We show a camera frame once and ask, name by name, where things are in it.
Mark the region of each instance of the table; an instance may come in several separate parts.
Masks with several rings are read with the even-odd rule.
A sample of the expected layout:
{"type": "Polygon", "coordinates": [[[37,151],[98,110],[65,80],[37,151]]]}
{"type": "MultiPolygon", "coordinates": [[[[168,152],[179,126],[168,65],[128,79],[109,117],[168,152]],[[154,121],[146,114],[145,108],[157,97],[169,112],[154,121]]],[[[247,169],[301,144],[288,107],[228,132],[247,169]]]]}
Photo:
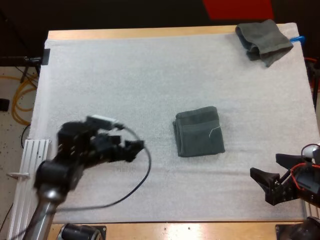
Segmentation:
{"type": "MultiPolygon", "coordinates": [[[[276,240],[275,224],[297,223],[299,222],[110,223],[106,224],[106,239],[276,240]]],[[[61,224],[54,224],[48,240],[56,240],[61,227],[61,224]]]]}
{"type": "MultiPolygon", "coordinates": [[[[96,29],[50,31],[50,40],[91,40],[165,36],[188,36],[234,32],[235,26],[201,26],[138,29],[96,29]]],[[[280,222],[185,222],[106,223],[107,239],[257,239],[275,240],[275,224],[280,222]]],[[[53,224],[49,240],[55,240],[61,224],[53,224]]]]}

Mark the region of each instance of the black wall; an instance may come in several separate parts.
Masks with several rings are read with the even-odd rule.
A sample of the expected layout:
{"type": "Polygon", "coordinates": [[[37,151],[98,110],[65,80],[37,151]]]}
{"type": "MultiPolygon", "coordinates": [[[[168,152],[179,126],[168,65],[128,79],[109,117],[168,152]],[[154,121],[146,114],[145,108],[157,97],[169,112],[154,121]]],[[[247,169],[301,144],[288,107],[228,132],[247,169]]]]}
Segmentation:
{"type": "MultiPolygon", "coordinates": [[[[320,56],[320,1],[272,0],[277,23],[296,22],[304,54],[320,56]]],[[[41,56],[49,30],[236,25],[210,20],[202,0],[1,0],[0,65],[7,56],[41,56]]]]}

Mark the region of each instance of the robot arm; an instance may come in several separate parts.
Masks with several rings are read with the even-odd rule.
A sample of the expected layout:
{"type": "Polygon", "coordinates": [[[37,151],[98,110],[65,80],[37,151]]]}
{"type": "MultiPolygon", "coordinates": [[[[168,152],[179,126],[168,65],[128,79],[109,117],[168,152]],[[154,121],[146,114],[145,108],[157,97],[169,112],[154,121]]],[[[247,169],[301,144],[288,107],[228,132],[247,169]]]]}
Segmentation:
{"type": "Polygon", "coordinates": [[[276,205],[300,198],[320,207],[320,148],[310,145],[302,155],[276,154],[275,159],[287,169],[282,177],[254,167],[250,169],[250,176],[265,192],[265,201],[276,205]]]}
{"type": "Polygon", "coordinates": [[[56,157],[42,162],[36,171],[34,188],[39,202],[24,240],[47,239],[58,205],[76,188],[85,169],[114,161],[132,162],[144,149],[144,141],[138,139],[121,144],[120,136],[106,132],[114,128],[122,130],[125,127],[100,116],[62,125],[57,134],[56,157]]]}

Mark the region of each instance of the folded towel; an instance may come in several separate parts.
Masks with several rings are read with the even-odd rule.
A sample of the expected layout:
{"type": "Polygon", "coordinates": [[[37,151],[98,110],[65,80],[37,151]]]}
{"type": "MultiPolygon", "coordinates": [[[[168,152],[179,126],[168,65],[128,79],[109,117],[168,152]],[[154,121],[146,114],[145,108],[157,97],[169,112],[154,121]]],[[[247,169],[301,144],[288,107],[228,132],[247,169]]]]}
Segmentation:
{"type": "Polygon", "coordinates": [[[235,33],[247,49],[249,59],[261,59],[266,67],[270,67],[294,47],[270,19],[262,23],[241,23],[236,26],[235,33]]]}
{"type": "Polygon", "coordinates": [[[217,108],[203,107],[180,112],[173,122],[180,157],[196,157],[224,153],[224,141],[217,108]]]}

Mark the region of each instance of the red wires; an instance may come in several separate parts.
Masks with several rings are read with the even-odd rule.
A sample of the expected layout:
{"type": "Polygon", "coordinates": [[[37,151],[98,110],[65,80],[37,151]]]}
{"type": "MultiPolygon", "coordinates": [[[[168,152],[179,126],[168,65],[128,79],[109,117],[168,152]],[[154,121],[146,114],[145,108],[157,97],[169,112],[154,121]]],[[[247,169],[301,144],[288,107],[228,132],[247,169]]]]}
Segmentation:
{"type": "MultiPolygon", "coordinates": [[[[305,146],[301,149],[301,159],[305,158],[305,157],[304,157],[304,150],[305,150],[307,147],[310,147],[310,146],[317,146],[318,148],[320,148],[320,145],[315,144],[315,143],[311,143],[311,144],[305,145],[305,146]]],[[[303,162],[303,163],[299,163],[299,164],[293,166],[293,167],[290,169],[290,175],[291,175],[291,177],[292,177],[292,180],[293,180],[296,188],[299,189],[299,190],[301,190],[301,189],[303,190],[303,188],[301,188],[301,187],[298,185],[298,182],[297,182],[297,180],[296,180],[296,178],[295,178],[295,176],[294,176],[294,171],[295,171],[296,168],[299,168],[299,167],[302,167],[302,166],[306,166],[306,165],[307,165],[307,163],[303,162]]],[[[312,166],[313,168],[320,169],[320,165],[312,164],[311,166],[312,166]]]]}
{"type": "Polygon", "coordinates": [[[312,58],[312,57],[305,57],[304,60],[313,62],[313,63],[316,63],[318,61],[316,58],[312,58]]]}

